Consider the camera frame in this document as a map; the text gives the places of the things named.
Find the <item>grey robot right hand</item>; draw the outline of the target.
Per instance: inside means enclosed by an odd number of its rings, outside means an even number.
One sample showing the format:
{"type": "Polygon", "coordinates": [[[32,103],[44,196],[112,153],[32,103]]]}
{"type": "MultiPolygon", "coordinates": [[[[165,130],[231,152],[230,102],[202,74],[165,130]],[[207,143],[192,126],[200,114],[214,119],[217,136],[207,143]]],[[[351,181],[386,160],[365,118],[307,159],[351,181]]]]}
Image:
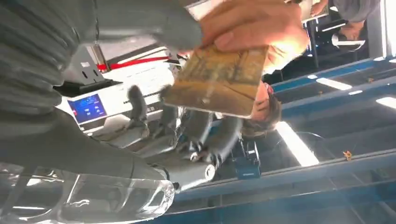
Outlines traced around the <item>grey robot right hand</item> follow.
{"type": "Polygon", "coordinates": [[[132,152],[84,135],[59,110],[77,49],[149,35],[179,50],[201,27],[177,0],[3,0],[0,3],[0,160],[77,174],[160,180],[132,152]]]}

